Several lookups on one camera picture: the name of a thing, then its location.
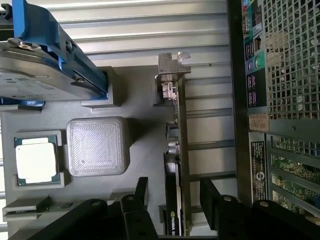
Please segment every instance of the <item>label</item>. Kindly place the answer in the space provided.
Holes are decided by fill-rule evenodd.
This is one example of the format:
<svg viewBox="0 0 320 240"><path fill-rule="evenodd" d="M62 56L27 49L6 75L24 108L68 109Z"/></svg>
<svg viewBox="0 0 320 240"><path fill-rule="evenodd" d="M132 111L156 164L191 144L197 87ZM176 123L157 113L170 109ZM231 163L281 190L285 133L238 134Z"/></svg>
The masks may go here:
<svg viewBox="0 0 320 240"><path fill-rule="evenodd" d="M249 128L254 131L268 132L270 128L268 114L250 114Z"/></svg>
<svg viewBox="0 0 320 240"><path fill-rule="evenodd" d="M36 80L35 77L14 73L0 73L0 96L30 101L78 99L77 96L60 88Z"/></svg>
<svg viewBox="0 0 320 240"><path fill-rule="evenodd" d="M253 141L251 144L251 187L252 202L267 199L267 172L265 142Z"/></svg>

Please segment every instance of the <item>blue plastic tab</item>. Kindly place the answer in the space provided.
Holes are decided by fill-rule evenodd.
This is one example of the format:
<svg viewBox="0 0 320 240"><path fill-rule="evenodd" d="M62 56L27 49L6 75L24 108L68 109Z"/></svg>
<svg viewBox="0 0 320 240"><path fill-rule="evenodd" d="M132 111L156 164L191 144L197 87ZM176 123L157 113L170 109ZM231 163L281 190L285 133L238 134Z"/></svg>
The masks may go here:
<svg viewBox="0 0 320 240"><path fill-rule="evenodd" d="M54 53L60 70L70 77L76 74L99 88L108 96L108 80L101 70L84 54L45 8L26 0L12 0L14 37L37 44Z"/></svg>

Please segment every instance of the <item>corrugated metal surface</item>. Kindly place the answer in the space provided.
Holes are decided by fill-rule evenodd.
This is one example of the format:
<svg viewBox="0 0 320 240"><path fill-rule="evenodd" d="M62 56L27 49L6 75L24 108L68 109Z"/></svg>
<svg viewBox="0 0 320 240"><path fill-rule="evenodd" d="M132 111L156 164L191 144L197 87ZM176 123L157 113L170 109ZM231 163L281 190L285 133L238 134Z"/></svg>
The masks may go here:
<svg viewBox="0 0 320 240"><path fill-rule="evenodd" d="M185 64L192 66L186 76L188 140L193 146L190 174L236 170L235 150L224 146L234 139L226 1L28 2L49 9L99 67L157 65L159 53L189 52L191 59ZM223 194L237 194L235 180L215 183ZM191 184L194 205L199 205L198 185Z"/></svg>

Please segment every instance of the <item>blue drive bracket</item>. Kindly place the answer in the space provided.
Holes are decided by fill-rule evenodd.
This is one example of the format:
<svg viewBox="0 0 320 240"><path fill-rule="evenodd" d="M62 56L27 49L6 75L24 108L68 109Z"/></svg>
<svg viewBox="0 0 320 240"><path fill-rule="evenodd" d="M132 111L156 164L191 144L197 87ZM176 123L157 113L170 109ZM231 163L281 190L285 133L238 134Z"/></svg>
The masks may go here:
<svg viewBox="0 0 320 240"><path fill-rule="evenodd" d="M106 75L85 55L45 8L26 0L12 0L14 37L37 44L57 56L60 70L71 78L77 75L100 89L108 98Z"/></svg>

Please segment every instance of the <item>sticker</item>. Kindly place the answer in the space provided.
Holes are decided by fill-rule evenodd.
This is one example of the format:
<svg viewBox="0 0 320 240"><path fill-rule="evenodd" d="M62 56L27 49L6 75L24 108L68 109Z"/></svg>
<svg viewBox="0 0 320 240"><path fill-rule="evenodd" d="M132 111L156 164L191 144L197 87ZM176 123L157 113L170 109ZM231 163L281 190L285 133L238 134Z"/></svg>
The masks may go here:
<svg viewBox="0 0 320 240"><path fill-rule="evenodd" d="M51 84L14 73L0 73L0 96L4 98L52 101L52 100L75 100L77 96L68 93Z"/></svg>
<svg viewBox="0 0 320 240"><path fill-rule="evenodd" d="M249 128L254 131L268 132L270 128L268 114L250 114Z"/></svg>
<svg viewBox="0 0 320 240"><path fill-rule="evenodd" d="M265 142L251 142L252 202L267 199Z"/></svg>

